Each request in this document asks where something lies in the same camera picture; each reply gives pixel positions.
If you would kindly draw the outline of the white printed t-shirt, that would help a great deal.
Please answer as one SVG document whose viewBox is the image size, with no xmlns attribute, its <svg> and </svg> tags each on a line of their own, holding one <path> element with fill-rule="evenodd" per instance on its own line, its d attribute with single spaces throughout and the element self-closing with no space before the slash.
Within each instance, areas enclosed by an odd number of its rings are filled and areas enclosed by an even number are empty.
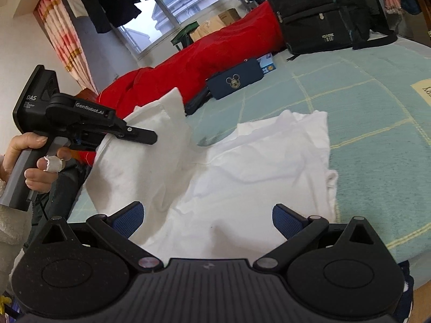
<svg viewBox="0 0 431 323">
<path fill-rule="evenodd" d="M 335 220 L 338 173 L 329 167 L 326 112 L 286 110 L 200 147 L 173 89 L 126 121 L 155 131 L 157 142 L 106 136 L 85 189 L 100 214 L 141 202 L 145 220 L 131 239 L 163 261 L 254 261 L 283 243 L 272 222 L 278 203 Z"/>
</svg>

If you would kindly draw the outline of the red quilt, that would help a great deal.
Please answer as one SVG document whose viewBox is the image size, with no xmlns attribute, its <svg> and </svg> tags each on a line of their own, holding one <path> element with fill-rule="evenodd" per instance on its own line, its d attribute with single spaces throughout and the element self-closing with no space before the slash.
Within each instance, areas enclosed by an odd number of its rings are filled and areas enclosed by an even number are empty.
<svg viewBox="0 0 431 323">
<path fill-rule="evenodd" d="M 92 102 L 115 109 L 121 119 L 160 99 L 174 87 L 186 104 L 213 75 L 246 59 L 276 52 L 284 39 L 276 14 L 264 2 L 235 23 L 199 39 L 158 66 L 133 70 L 106 87 Z"/>
</svg>

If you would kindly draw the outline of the dark green jacket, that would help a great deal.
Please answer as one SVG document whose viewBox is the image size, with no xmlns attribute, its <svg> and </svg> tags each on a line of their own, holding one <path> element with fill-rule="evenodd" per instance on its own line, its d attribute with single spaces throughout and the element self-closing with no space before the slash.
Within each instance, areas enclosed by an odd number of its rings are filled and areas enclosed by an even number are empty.
<svg viewBox="0 0 431 323">
<path fill-rule="evenodd" d="M 60 216 L 65 220 L 69 218 L 78 192 L 80 192 L 90 171 L 90 166 L 71 159 L 67 162 L 66 167 L 58 173 L 58 178 L 50 191 L 37 196 L 36 206 L 33 208 L 32 214 L 32 228 L 27 242 L 23 245 L 24 251 L 28 249 L 51 217 Z"/>
</svg>

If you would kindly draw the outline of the dark folded umbrella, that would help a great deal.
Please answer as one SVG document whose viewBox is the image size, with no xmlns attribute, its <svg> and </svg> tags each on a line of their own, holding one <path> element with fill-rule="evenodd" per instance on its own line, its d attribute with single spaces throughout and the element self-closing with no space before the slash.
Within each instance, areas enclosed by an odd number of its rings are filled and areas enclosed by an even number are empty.
<svg viewBox="0 0 431 323">
<path fill-rule="evenodd" d="M 184 105 L 184 111 L 186 116 L 194 114 L 200 107 L 212 98 L 210 90 L 206 87 L 189 102 Z"/>
</svg>

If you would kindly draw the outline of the navy mickey pouch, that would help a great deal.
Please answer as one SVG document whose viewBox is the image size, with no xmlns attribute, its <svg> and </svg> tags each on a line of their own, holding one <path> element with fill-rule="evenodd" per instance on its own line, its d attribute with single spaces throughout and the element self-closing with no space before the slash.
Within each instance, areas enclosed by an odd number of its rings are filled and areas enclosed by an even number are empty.
<svg viewBox="0 0 431 323">
<path fill-rule="evenodd" d="M 212 97 L 219 100 L 260 81 L 263 77 L 259 62 L 252 58 L 207 79 L 206 87 Z"/>
</svg>

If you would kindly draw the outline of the green stool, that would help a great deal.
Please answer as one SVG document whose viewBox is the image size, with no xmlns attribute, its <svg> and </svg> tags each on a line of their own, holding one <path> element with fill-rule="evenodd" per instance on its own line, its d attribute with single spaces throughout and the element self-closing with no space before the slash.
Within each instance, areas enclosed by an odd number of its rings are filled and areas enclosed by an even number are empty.
<svg viewBox="0 0 431 323">
<path fill-rule="evenodd" d="M 188 24 L 184 28 L 182 28 L 175 37 L 171 40 L 171 43 L 173 46 L 176 47 L 178 51 L 183 50 L 184 48 L 190 46 L 194 43 L 191 33 L 196 31 L 196 29 L 199 27 L 199 24 L 197 21 Z"/>
</svg>

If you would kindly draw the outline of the pink plaid curtain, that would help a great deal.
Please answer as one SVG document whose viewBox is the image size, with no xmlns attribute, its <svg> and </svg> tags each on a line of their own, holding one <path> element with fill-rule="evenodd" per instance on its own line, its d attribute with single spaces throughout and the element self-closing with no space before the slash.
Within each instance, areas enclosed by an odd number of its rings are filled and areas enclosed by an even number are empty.
<svg viewBox="0 0 431 323">
<path fill-rule="evenodd" d="M 35 12 L 65 70 L 82 89 L 97 93 L 82 44 L 62 0 L 39 0 Z"/>
</svg>

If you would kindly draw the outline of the cardboard box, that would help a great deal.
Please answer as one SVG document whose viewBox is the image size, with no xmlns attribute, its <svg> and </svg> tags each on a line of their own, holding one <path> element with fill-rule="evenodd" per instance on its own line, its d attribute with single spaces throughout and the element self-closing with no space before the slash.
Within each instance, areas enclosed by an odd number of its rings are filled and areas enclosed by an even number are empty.
<svg viewBox="0 0 431 323">
<path fill-rule="evenodd" d="M 206 37 L 213 32 L 219 31 L 240 19 L 241 17 L 235 8 L 227 9 L 200 24 L 195 31 L 190 33 L 190 37 L 193 42 L 196 42 L 197 40 Z"/>
</svg>

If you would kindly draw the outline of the blue small box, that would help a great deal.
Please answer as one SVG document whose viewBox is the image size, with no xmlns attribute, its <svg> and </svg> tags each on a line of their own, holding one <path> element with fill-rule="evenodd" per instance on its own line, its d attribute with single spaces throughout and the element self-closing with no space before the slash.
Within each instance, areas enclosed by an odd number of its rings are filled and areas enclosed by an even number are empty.
<svg viewBox="0 0 431 323">
<path fill-rule="evenodd" d="M 273 55 L 271 52 L 257 58 L 257 61 L 264 75 L 276 69 L 275 63 L 273 61 Z"/>
</svg>

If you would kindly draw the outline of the green plaid bed sheet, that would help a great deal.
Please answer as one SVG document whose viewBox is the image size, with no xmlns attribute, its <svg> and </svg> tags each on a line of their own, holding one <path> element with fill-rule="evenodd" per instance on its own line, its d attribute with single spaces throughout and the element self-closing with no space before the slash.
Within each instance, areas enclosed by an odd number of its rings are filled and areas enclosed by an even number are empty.
<svg viewBox="0 0 431 323">
<path fill-rule="evenodd" d="M 263 80 L 210 100 L 186 121 L 208 147 L 240 123 L 326 112 L 335 220 L 368 219 L 397 261 L 430 253 L 430 52 L 406 40 L 366 50 L 275 57 Z M 98 213 L 85 185 L 70 219 Z"/>
</svg>

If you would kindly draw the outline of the black backpack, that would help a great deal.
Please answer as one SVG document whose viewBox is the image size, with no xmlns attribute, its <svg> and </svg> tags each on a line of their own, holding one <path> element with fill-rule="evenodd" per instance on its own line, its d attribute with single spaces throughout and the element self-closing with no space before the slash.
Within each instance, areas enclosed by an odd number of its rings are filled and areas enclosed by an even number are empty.
<svg viewBox="0 0 431 323">
<path fill-rule="evenodd" d="M 291 54 L 381 47 L 397 41 L 379 0 L 268 0 Z"/>
</svg>

